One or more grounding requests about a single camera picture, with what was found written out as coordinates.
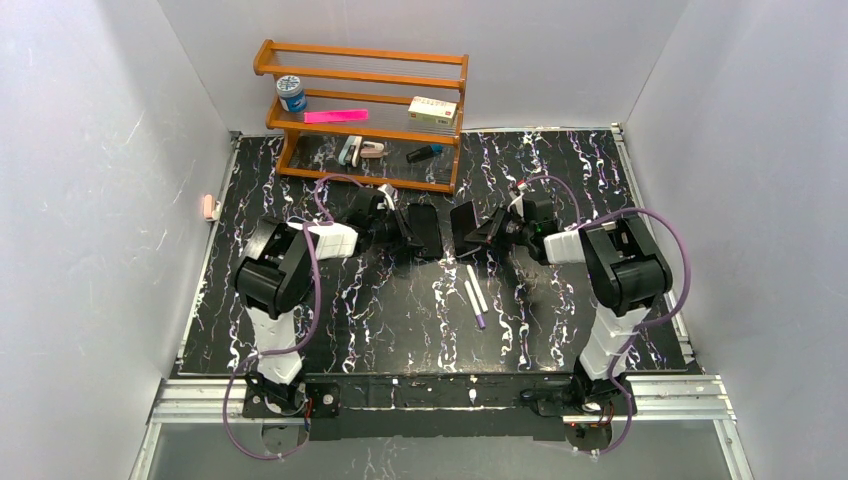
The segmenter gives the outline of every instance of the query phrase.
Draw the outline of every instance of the blue jar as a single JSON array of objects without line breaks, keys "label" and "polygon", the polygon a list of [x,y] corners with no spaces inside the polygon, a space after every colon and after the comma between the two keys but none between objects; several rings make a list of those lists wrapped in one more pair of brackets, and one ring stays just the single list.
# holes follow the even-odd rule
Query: blue jar
[{"label": "blue jar", "polygon": [[294,75],[286,75],[277,80],[277,95],[283,110],[297,113],[306,110],[306,94],[303,93],[303,85],[300,78]]}]

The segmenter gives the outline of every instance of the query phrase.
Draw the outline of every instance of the white lid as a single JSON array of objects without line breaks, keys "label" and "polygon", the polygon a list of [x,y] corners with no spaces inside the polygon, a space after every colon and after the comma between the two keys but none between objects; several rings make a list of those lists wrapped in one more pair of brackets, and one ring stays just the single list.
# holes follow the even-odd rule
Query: white lid
[{"label": "white lid", "polygon": [[294,75],[285,75],[277,80],[277,94],[291,97],[297,95],[303,90],[303,85],[300,83],[300,77]]}]

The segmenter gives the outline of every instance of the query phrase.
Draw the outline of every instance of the cable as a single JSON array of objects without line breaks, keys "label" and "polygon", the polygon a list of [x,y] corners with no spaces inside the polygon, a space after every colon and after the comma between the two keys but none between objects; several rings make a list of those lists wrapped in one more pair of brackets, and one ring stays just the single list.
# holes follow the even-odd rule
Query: cable
[{"label": "cable", "polygon": [[[329,180],[331,178],[344,178],[346,180],[349,180],[349,181],[355,183],[360,188],[362,187],[362,184],[359,183],[355,178],[353,178],[349,175],[343,175],[343,174],[340,174],[340,173],[332,173],[332,174],[327,175],[326,177],[318,180],[317,182],[315,182],[315,191],[313,192],[313,198],[315,199],[315,204],[318,206],[318,210],[320,210],[321,213],[323,213],[327,217],[329,222],[319,222],[319,223],[305,222],[303,224],[303,235],[304,235],[304,237],[306,237],[306,247],[309,250],[309,259],[312,263],[312,283],[315,285],[315,308],[313,309],[312,322],[310,322],[310,324],[309,324],[309,329],[306,332],[306,336],[303,337],[303,339],[300,342],[298,342],[296,345],[294,345],[293,347],[284,348],[284,349],[281,349],[281,350],[266,350],[264,352],[251,354],[251,355],[248,355],[247,357],[245,357],[245,359],[242,360],[241,363],[236,365],[236,367],[233,369],[233,373],[230,374],[230,379],[227,382],[227,389],[224,392],[224,401],[223,401],[223,406],[222,406],[222,420],[223,420],[223,424],[224,424],[224,430],[227,432],[227,436],[230,438],[230,441],[233,443],[233,445],[241,453],[247,455],[250,458],[254,458],[256,460],[277,460],[277,459],[280,459],[280,458],[285,458],[285,457],[297,452],[298,450],[301,449],[301,447],[303,447],[303,445],[306,444],[306,442],[304,441],[304,443],[302,443],[302,444],[298,445],[297,447],[289,450],[288,452],[279,453],[277,455],[259,455],[259,454],[251,452],[250,450],[245,448],[244,445],[239,443],[239,441],[236,440],[236,437],[233,434],[233,430],[230,427],[229,419],[228,419],[228,416],[227,416],[227,403],[228,403],[229,398],[230,398],[230,391],[233,388],[233,384],[235,383],[236,377],[238,376],[239,372],[241,372],[242,370],[246,371],[248,366],[254,360],[258,360],[263,356],[285,355],[287,353],[297,352],[297,351],[301,350],[303,347],[305,347],[309,343],[310,340],[312,340],[312,337],[315,335],[315,332],[318,330],[318,320],[321,318],[321,273],[318,269],[318,256],[315,254],[315,245],[312,242],[312,235],[309,235],[309,227],[314,227],[314,226],[318,226],[318,225],[328,225],[328,224],[332,223],[332,221],[333,221],[333,216],[330,214],[329,211],[327,211],[327,208],[324,207],[324,202],[322,202],[321,198],[318,196],[318,190],[320,190],[321,186],[324,183],[326,183],[327,180]],[[310,399],[309,402],[310,402],[310,404],[309,404],[309,410],[307,411],[307,415],[309,415],[312,411],[312,403],[311,403],[312,400]]]},{"label": "cable", "polygon": [[[680,298],[677,300],[677,303],[667,314],[661,316],[660,318],[657,318],[656,320],[642,322],[639,325],[636,325],[636,327],[634,327],[633,329],[635,331],[644,330],[646,328],[651,328],[657,325],[662,325],[663,323],[668,322],[675,315],[677,315],[677,312],[679,312],[680,309],[683,308],[683,304],[689,297],[689,287],[692,283],[692,266],[689,259],[689,253],[686,250],[686,245],[683,243],[683,239],[680,237],[680,233],[662,215],[652,210],[647,210],[639,207],[622,208],[621,210],[612,212],[596,220],[593,220],[580,228],[600,225],[606,221],[612,220],[613,218],[627,213],[641,213],[642,215],[647,215],[663,224],[663,226],[668,229],[669,233],[671,233],[671,236],[674,237],[674,241],[677,242],[677,247],[680,249],[680,256],[683,260],[683,288],[681,288],[680,290]],[[615,385],[615,387],[624,395],[624,399],[626,401],[625,403],[627,403],[627,421],[624,423],[624,430],[621,432],[621,435],[618,436],[615,442],[613,442],[612,444],[610,444],[610,446],[604,448],[603,450],[597,450],[597,453],[601,455],[609,453],[618,448],[618,446],[621,445],[621,443],[624,441],[625,437],[627,437],[627,433],[630,432],[630,426],[633,423],[633,404],[631,402],[632,395],[630,395],[630,392],[628,392],[627,389],[624,388],[624,386],[621,385],[618,380],[615,379],[613,373],[615,372],[616,364],[621,361],[621,358],[624,357],[624,354],[628,350],[630,350],[630,347],[633,346],[633,343],[635,341],[636,335],[630,335],[630,338],[628,338],[627,341],[624,342],[624,345],[621,346],[621,349],[618,350],[615,355],[616,358],[612,362],[610,362],[610,366],[607,369],[607,376],[609,377],[610,382],[612,382],[612,384]]]},{"label": "cable", "polygon": [[530,183],[536,180],[553,180],[562,186],[565,189],[566,193],[568,193],[569,198],[571,198],[571,202],[574,204],[574,214],[577,215],[577,225],[580,226],[580,206],[577,205],[577,197],[574,196],[574,192],[571,191],[571,187],[568,186],[567,183],[562,181],[562,179],[558,177],[554,177],[551,175],[536,175],[535,177],[530,177],[527,180],[524,180],[524,183]]},{"label": "cable", "polygon": [[351,177],[350,175],[345,175],[343,173],[331,173],[331,174],[327,175],[326,177],[321,178],[320,180],[315,182],[315,191],[312,192],[312,198],[315,199],[315,205],[318,206],[318,210],[321,213],[323,213],[324,217],[330,222],[333,221],[333,216],[330,214],[330,212],[324,206],[324,202],[321,201],[321,197],[318,196],[318,190],[321,189],[321,185],[324,185],[325,183],[327,183],[327,180],[329,180],[331,178],[344,178],[345,180],[347,180],[349,182],[353,182],[354,184],[356,184],[357,187],[362,188],[362,184],[359,183],[359,181],[357,179]]},{"label": "cable", "polygon": [[224,423],[224,431],[227,432],[227,436],[230,438],[230,441],[233,445],[243,454],[247,455],[250,458],[254,458],[256,460],[277,460],[281,458],[285,458],[298,450],[300,450],[304,445],[306,445],[306,441],[301,443],[300,445],[294,447],[288,452],[278,453],[276,455],[260,455],[257,453],[253,453],[248,450],[244,445],[239,443],[236,440],[235,435],[233,434],[233,430],[230,427],[229,418],[227,415],[227,402],[230,398],[230,391],[233,388],[233,383],[235,383],[236,377],[239,372],[242,370],[246,370],[248,365],[251,364],[254,360],[257,360],[263,356],[272,356],[272,355],[285,355],[287,353],[297,352],[306,344],[312,340],[312,337],[315,335],[315,332],[318,330],[318,319],[321,318],[321,274],[318,270],[318,256],[315,254],[315,245],[312,242],[312,235],[309,234],[309,227],[314,227],[319,224],[316,223],[304,223],[303,224],[303,235],[306,237],[306,248],[309,250],[309,259],[312,262],[312,282],[315,285],[315,308],[312,313],[312,322],[309,323],[309,329],[306,331],[306,336],[298,342],[296,345],[288,348],[283,348],[280,350],[266,350],[264,352],[254,353],[245,357],[244,360],[241,361],[236,368],[233,369],[233,373],[230,375],[230,380],[227,382],[227,389],[224,392],[224,401],[223,401],[223,409],[222,409],[222,420]]}]

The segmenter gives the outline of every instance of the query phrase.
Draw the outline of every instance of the wooden shelf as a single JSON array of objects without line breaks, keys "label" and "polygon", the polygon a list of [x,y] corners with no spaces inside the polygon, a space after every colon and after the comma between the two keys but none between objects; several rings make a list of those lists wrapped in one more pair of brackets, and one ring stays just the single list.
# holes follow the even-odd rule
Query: wooden shelf
[{"label": "wooden shelf", "polygon": [[[381,67],[378,72],[336,70],[314,66],[293,66],[284,64],[282,54],[335,56],[354,59],[373,59],[377,63],[386,62],[388,67]],[[359,66],[360,60],[355,60],[354,66]],[[397,64],[442,64],[459,69],[455,78],[438,78],[438,72],[430,72],[429,67],[413,69],[414,74],[402,75],[391,71]],[[468,72],[468,55],[450,56],[427,53],[391,52],[385,50],[368,50],[361,48],[322,47],[316,45],[297,45],[290,43],[275,43],[265,40],[253,61],[253,70],[257,75],[273,75],[279,78],[283,75],[300,77],[328,78],[380,84],[403,85],[407,87],[427,87],[451,89],[459,92],[456,118],[451,127],[418,122],[408,118],[412,97],[389,95],[374,95],[367,93],[350,93],[342,91],[307,89],[305,91],[310,111],[350,110],[365,108],[369,118],[364,122],[344,123],[303,123],[303,114],[293,114],[283,110],[279,98],[274,96],[271,108],[265,118],[269,129],[281,129],[285,132],[283,151],[277,161],[277,172],[281,175],[294,175],[306,178],[323,178],[329,173],[315,170],[290,168],[289,162],[294,152],[297,139],[302,132],[330,133],[339,135],[359,135],[369,138],[383,138],[431,144],[451,145],[454,147],[454,162],[449,185],[416,182],[410,180],[365,177],[356,178],[363,183],[389,183],[398,188],[415,188],[433,192],[452,194],[456,189],[456,176],[459,166],[459,142],[462,131],[463,109],[465,107],[465,84]]]}]

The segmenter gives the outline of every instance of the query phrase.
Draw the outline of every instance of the black marble tabletop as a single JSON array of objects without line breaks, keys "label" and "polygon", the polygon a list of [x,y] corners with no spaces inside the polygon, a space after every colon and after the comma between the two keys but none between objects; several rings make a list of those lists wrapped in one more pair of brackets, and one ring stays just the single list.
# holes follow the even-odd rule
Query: black marble tabletop
[{"label": "black marble tabletop", "polygon": [[[196,299],[178,375],[224,375],[253,348],[253,330],[230,281],[250,233],[262,215],[317,218],[315,182],[275,174],[282,137],[245,137],[238,145],[209,264]],[[302,138],[293,160],[344,171],[335,155],[343,137]],[[307,373],[485,373],[569,371],[589,338],[595,316],[585,265],[540,266],[524,248],[503,257],[488,253],[471,262],[490,311],[477,328],[463,287],[466,263],[454,257],[449,211],[469,200],[482,219],[509,196],[510,182],[548,173],[572,186],[581,222],[632,206],[628,181],[608,130],[463,134],[454,196],[399,190],[398,208],[432,203],[439,215],[445,255],[424,263],[372,248],[346,260],[321,264],[319,331],[302,352]],[[408,166],[403,156],[420,145],[388,142],[388,156],[369,160],[366,173],[424,178],[442,183],[453,152]],[[362,169],[355,172],[362,174]],[[330,182],[321,192],[331,212],[341,213],[355,188]],[[565,226],[574,207],[559,187],[555,208]],[[295,310],[298,338],[311,319],[312,295]],[[660,311],[666,311],[660,305]],[[670,324],[642,333],[628,355],[635,370],[685,369]]]}]

